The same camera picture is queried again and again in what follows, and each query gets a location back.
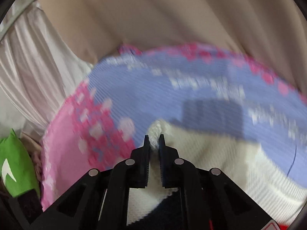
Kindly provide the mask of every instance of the silver rivet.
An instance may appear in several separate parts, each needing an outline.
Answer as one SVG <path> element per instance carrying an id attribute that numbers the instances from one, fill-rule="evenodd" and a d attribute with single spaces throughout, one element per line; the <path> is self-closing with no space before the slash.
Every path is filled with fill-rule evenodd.
<path id="1" fill-rule="evenodd" d="M 220 175 L 220 174 L 221 174 L 221 171 L 220 171 L 220 169 L 218 169 L 218 168 L 213 168 L 213 169 L 211 170 L 211 173 L 212 173 L 213 175 Z"/>
<path id="2" fill-rule="evenodd" d="M 98 170 L 92 169 L 92 170 L 90 170 L 90 171 L 88 172 L 88 174 L 89 174 L 90 176 L 95 176 L 95 175 L 98 174 Z"/>
<path id="3" fill-rule="evenodd" d="M 177 165 L 182 165 L 184 162 L 185 162 L 185 161 L 182 160 L 181 158 L 175 159 L 175 164 L 177 164 Z"/>
<path id="4" fill-rule="evenodd" d="M 127 165 L 134 165 L 134 164 L 135 164 L 135 161 L 134 161 L 133 159 L 127 159 L 127 160 L 125 161 L 125 164 L 127 164 Z"/>

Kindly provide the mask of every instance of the ribbed knit fabric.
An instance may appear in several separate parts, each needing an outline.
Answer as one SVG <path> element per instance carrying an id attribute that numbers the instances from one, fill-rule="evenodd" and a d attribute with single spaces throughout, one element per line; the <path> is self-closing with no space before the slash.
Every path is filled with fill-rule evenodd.
<path id="1" fill-rule="evenodd" d="M 149 212 L 174 190 L 161 187 L 157 143 L 164 134 L 166 145 L 196 167 L 220 168 L 278 223 L 289 225 L 302 208 L 307 189 L 288 178 L 267 158 L 260 144 L 236 140 L 230 136 L 187 131 L 163 120 L 148 130 L 153 151 L 149 169 L 149 186 L 130 190 L 128 224 Z"/>

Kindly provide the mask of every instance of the black object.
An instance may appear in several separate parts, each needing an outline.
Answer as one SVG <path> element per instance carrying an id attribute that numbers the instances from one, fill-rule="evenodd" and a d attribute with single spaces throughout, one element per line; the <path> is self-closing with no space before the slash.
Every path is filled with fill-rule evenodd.
<path id="1" fill-rule="evenodd" d="M 179 158 L 176 149 L 165 145 L 163 135 L 159 144 L 162 184 L 166 188 L 178 187 L 179 192 L 164 200 L 154 211 L 159 213 L 159 209 L 167 209 L 168 202 L 178 203 L 176 197 L 180 197 L 180 207 L 174 209 L 176 214 L 162 212 L 165 219 L 159 219 L 159 229 L 262 230 L 272 221 L 219 169 L 201 170 Z M 149 153 L 149 139 L 145 136 L 144 146 L 133 150 L 130 159 L 118 163 L 112 170 L 90 170 L 44 213 L 32 201 L 33 210 L 27 209 L 28 214 L 24 214 L 24 195 L 12 199 L 13 212 L 25 230 L 143 229 L 138 227 L 152 224 L 154 215 L 149 214 L 142 222 L 126 226 L 127 208 L 129 188 L 147 186 Z M 157 228 L 151 225 L 148 229 Z"/>

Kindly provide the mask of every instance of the white curtain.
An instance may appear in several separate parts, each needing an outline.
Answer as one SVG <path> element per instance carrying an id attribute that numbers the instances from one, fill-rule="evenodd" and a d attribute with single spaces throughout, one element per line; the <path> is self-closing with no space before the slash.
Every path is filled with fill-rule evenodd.
<path id="1" fill-rule="evenodd" d="M 22 130 L 39 140 L 91 65 L 71 52 L 36 0 L 16 0 L 0 30 L 0 87 L 6 96 L 0 93 L 0 100 L 11 102 L 25 119 Z M 13 113 L 5 104 L 1 114 Z"/>

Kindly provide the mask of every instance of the pink fabric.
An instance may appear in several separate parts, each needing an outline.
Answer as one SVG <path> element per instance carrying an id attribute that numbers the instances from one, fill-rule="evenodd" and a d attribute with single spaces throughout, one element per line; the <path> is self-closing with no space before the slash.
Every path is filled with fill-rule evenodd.
<path id="1" fill-rule="evenodd" d="M 112 101 L 96 104 L 96 89 L 89 91 L 87 85 L 88 80 L 83 81 L 66 99 L 43 137 L 44 210 L 89 169 L 111 169 L 135 148 L 132 120 L 122 118 L 115 126 Z"/>

